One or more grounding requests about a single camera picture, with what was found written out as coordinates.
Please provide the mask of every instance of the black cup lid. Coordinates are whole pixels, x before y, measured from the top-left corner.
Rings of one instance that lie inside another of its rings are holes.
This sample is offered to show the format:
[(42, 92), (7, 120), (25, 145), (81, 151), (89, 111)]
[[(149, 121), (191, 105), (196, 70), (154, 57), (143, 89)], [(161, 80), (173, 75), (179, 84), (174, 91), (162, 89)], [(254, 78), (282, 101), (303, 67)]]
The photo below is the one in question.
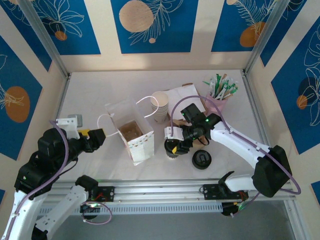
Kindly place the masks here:
[(205, 150), (198, 150), (192, 157), (192, 164), (197, 169), (204, 170), (211, 164), (211, 155)]

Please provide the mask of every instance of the white paper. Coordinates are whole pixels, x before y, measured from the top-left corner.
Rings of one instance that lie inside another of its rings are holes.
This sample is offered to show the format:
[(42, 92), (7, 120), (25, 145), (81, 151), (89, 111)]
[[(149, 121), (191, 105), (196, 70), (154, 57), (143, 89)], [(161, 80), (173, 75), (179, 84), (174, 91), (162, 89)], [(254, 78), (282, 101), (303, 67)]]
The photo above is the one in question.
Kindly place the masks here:
[[(195, 85), (187, 85), (187, 86), (182, 86), (182, 87), (177, 87), (168, 91), (164, 91), (169, 97), (169, 114), (171, 116), (172, 109), (174, 106), (183, 98), (192, 96), (192, 95), (198, 95), (197, 89)], [(195, 104), (197, 108), (200, 110), (200, 112), (204, 112), (205, 107), (202, 104), (200, 98), (189, 98), (184, 101), (182, 101), (174, 110), (173, 113), (173, 119), (175, 120), (181, 120), (185, 119), (184, 116), (182, 116), (181, 111), (188, 107), (190, 104)]]

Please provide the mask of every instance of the white table surface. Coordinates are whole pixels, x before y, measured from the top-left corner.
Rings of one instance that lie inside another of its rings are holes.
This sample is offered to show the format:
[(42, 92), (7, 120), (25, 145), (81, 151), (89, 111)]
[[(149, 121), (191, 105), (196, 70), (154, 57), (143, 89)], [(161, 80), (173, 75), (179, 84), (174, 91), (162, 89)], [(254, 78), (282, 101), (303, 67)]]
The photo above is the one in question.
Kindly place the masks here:
[[(224, 73), (238, 81), (239, 89), (229, 98), (222, 114), (235, 129), (248, 137), (260, 141), (256, 122), (239, 70), (168, 70), (168, 71), (105, 71), (72, 73), (60, 118), (70, 114), (82, 114), (82, 129), (96, 129), (97, 118), (105, 113), (105, 104), (117, 103), (127, 96), (139, 100), (156, 91), (164, 91), (182, 84), (194, 83), (202, 96), (208, 81), (215, 74)], [(139, 103), (145, 115), (152, 112), (150, 99)], [(103, 145), (94, 153), (82, 153), (77, 166), (61, 176), (61, 181), (74, 181), (85, 174), (96, 180), (181, 180), (219, 179), (229, 171), (252, 172), (253, 169), (241, 157), (220, 143), (211, 141), (203, 149), (212, 156), (211, 165), (205, 170), (196, 169), (192, 156), (196, 151), (175, 160), (167, 158), (164, 149), (164, 127), (157, 124), (152, 116), (147, 118), (154, 129), (155, 155), (134, 166), (119, 135), (107, 137)], [(111, 120), (104, 116), (99, 121), (107, 134), (115, 132)]]

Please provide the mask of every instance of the black cable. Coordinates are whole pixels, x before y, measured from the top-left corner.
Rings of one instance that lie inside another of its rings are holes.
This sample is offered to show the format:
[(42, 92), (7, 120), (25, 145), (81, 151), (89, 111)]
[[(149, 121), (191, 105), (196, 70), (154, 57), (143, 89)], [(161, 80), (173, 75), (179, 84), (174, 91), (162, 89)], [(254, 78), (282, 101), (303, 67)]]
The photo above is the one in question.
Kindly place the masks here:
[(62, 173), (60, 173), (59, 177), (60, 177), (62, 174), (65, 174), (66, 172), (69, 172), (71, 169), (73, 169), (73, 168), (77, 165), (77, 163), (78, 163), (78, 159), (75, 160), (75, 164), (74, 164), (72, 167), (70, 167), (69, 169), (67, 169), (67, 170), (63, 171)]
[(206, 136), (204, 136), (204, 138), (205, 138), (207, 144), (204, 144), (204, 143), (200, 140), (200, 138), (197, 138), (197, 139), (199, 140), (199, 142), (200, 142), (202, 145), (208, 146), (208, 145), (210, 144), (209, 139), (208, 139)]

